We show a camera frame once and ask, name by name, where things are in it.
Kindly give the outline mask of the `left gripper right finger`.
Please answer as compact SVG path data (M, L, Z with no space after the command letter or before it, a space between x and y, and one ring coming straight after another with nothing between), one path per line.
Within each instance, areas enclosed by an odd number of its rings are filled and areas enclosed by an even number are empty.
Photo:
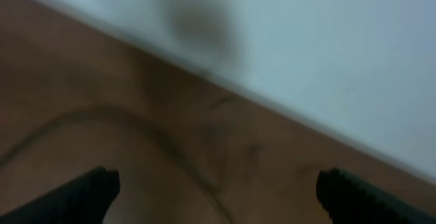
M435 224L434 216L339 168L319 172L316 196L333 224Z

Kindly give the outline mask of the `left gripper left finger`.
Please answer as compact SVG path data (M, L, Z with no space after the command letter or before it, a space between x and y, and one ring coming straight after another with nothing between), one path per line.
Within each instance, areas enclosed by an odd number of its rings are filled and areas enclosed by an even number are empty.
M1 215L1 224L100 224L120 187L117 170L97 167Z

